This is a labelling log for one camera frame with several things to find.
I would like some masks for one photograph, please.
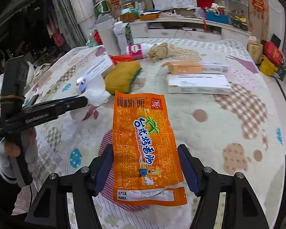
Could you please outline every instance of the crumpled tissue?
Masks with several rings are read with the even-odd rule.
[[[87,83],[85,92],[80,96],[86,97],[88,99],[88,104],[98,107],[102,103],[107,102],[110,93],[105,90],[103,77],[98,75]],[[81,121],[85,118],[88,110],[88,106],[72,110],[70,111],[71,118],[75,121]]]

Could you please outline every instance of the human hand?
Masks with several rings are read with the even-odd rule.
[[[21,132],[22,140],[27,140],[28,148],[24,149],[25,161],[28,165],[28,170],[34,172],[37,163],[37,145],[36,145],[36,131],[30,128]],[[0,141],[0,174],[2,178],[8,183],[17,183],[13,169],[11,168],[10,157],[18,157],[20,155],[20,148],[12,142],[6,141],[3,138]]]

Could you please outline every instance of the white label sticker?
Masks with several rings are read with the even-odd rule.
[[[148,189],[148,190],[121,190],[118,189],[117,197],[119,201],[141,201],[141,200],[156,200],[173,202],[174,191],[163,189]]]

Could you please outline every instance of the red bag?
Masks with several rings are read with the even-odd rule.
[[[98,30],[94,30],[92,35],[93,35],[93,38],[94,38],[94,40],[95,40],[96,43],[98,43],[99,45],[103,45],[103,42],[102,42],[102,40],[101,40],[101,37],[100,37],[100,35],[98,34]]]
[[[276,67],[281,66],[284,62],[283,54],[272,42],[265,43],[265,55]]]

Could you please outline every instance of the plastic bag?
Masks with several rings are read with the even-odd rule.
[[[128,55],[128,54],[117,55],[117,56],[109,55],[109,57],[111,58],[111,60],[112,60],[112,62],[114,64],[117,64],[117,63],[120,63],[120,62],[131,62],[131,61],[134,61],[133,56],[132,55]]]
[[[96,41],[95,41],[95,39],[94,39],[94,32],[92,32],[92,33],[90,33],[89,34],[89,40],[87,41],[87,43],[86,43],[86,46],[87,47],[94,47],[94,46],[98,46],[99,44],[98,43],[96,43]]]
[[[267,76],[272,76],[278,70],[278,68],[275,67],[275,65],[271,63],[268,58],[264,57],[261,65],[259,66],[259,70],[261,73]]]
[[[98,30],[93,31],[93,38],[94,38],[96,43],[98,43],[99,45],[103,45],[103,42],[102,42],[101,37],[98,33]]]
[[[115,202],[132,206],[187,203],[163,95],[116,92],[112,130]]]
[[[273,44],[273,42],[265,43],[265,55],[271,63],[276,67],[279,67],[283,64],[283,54],[281,51]]]

